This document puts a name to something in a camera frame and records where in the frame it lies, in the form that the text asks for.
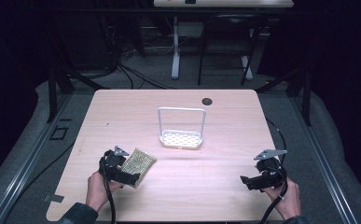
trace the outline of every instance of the yellow sponge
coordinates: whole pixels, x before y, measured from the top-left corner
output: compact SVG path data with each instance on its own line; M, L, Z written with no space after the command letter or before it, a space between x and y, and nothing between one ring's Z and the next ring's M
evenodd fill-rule
M147 173L148 169L153 165L157 159L153 156L148 155L144 151L138 148L131 154L131 156L122 164L121 171L128 174L140 174L139 179L134 185L130 185L134 189L137 189L143 177Z

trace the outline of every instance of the hand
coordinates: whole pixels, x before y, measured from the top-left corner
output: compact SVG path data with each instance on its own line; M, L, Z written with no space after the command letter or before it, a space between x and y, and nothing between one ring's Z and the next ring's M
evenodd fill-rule
M290 178L287 178L287 193L284 198L276 205L276 210L282 216L283 220L287 220L291 217L296 217L301 215L301 199L299 197L299 185L292 181ZM280 192L282 191L283 186L276 189L263 189L271 200L275 200Z
M113 192L114 190L123 187L124 184L109 182L109 186L111 192ZM99 212L107 201L107 193L104 188L104 177L99 174L99 172L95 172L88 178L88 192L85 204L95 209L96 212Z

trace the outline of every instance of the black cable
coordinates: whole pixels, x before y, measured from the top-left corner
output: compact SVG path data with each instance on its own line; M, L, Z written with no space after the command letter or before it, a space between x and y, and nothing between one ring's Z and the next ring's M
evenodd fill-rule
M273 200L273 202L271 203L271 205L267 208L267 211L265 212L264 216L262 217L262 219L258 222L258 224L264 224L267 221L268 216L270 215L270 213L272 212L272 210L276 207L276 205L278 205L278 203L284 198L285 194L287 193L287 177L285 175L283 175L281 172L279 172L276 169L272 169L270 167L268 167L268 169L273 170L274 172L277 172L279 175L281 175L284 179L285 182L283 183L283 188L282 191L280 192L279 196Z
M116 206L114 205L114 201L113 201L113 194L111 193L110 190L110 184L109 184L109 180L108 180L108 173L106 172L105 169L104 170L104 188L106 190L106 194L107 194L107 199L110 203L110 208L111 208L111 224L115 224L116 223Z
M161 88L161 89L175 89L174 87L170 87L170 86L167 86L167 85L164 85L162 83L159 83L158 81L150 78L150 77L147 77L146 75L143 75L142 73L140 73L139 71L136 71L134 69L131 69L130 67L124 65L123 63L119 63L118 66L124 70L127 70L128 72L131 72L132 74L136 75L137 77L141 78L143 81L155 86L155 87L158 87L158 88Z
M46 168L44 168L25 188L23 188L23 190L21 191L21 193L18 195L17 199L15 200L15 202L11 205L8 213L6 214L5 220L3 223L6 223L8 220L9 215L11 214L12 210L14 209L15 205L17 204L17 202L20 200L21 196L26 192L26 190L28 188L30 188L32 186L32 184L37 180L38 177L40 177L42 174L44 174L44 172L47 171L47 169L56 161L58 161L70 148L72 148L72 146L75 144L75 142L73 142L72 144L70 144L70 146L63 152L61 153L61 155L59 155L54 161L52 161L48 166L46 166Z
M128 80L131 82L131 90L133 90L133 81L130 77L130 75L128 75L128 73L122 68L122 66L120 65L119 68L121 69L121 71L125 74L125 76L127 76Z
M86 77L88 79L95 79L95 78L99 78L99 77L107 77L110 74L114 73L116 71L116 67L111 67L106 69L105 71L103 71L100 74L95 74L95 75L83 75L83 77Z
M142 89L142 87L145 85L145 83L146 83L145 77L143 77L142 80L143 80L143 82L140 84L140 86L138 88L136 88L137 90Z
M285 143L285 138L284 136L282 135L282 132L279 130L279 128L270 120L270 119L267 119L267 117L265 117L265 120L273 126L273 128L280 134L280 137L282 138L282 141L283 141L283 149L287 149L287 145Z
M130 59L132 56L133 56L133 52L135 51L135 48L132 44L128 44L128 46L123 46L121 48L121 57L119 58L119 63L122 62L122 59L123 60L128 60Z
M279 128L270 120L267 119L267 117L265 117L265 120L273 126L273 128L276 130L276 132L279 133L280 137L282 138L283 141L283 149L287 149L287 144L285 142L285 137L283 136L282 132L279 130ZM280 164L283 165L283 162L285 161L285 154L282 156L282 158L280 159Z

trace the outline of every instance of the black sleeve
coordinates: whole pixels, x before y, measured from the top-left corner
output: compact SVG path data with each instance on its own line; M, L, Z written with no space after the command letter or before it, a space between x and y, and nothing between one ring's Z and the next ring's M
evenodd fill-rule
M309 224L309 222L306 217L291 217L282 224Z
M84 203L75 203L58 223L62 224L93 224L98 218L98 213Z

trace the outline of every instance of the light wood tabletop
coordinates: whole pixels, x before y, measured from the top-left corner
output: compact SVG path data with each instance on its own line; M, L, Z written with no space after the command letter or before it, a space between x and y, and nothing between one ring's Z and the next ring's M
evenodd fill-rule
M212 100L204 105L202 99ZM206 111L203 142L198 149L163 147L158 109L162 106ZM201 121L187 115L165 117L169 126ZM74 203L84 203L87 179L99 159L119 146L136 148L157 158L137 189L125 186L113 197L117 221L244 221L260 220L271 200L248 190L240 175L259 175L253 158L274 149L271 134L254 91L249 90L103 90L95 92L51 202L49 221L58 220ZM110 205L98 220L110 220ZM276 211L270 220L280 220Z
M186 4L185 0L154 0L155 7L292 7L292 0L196 0Z

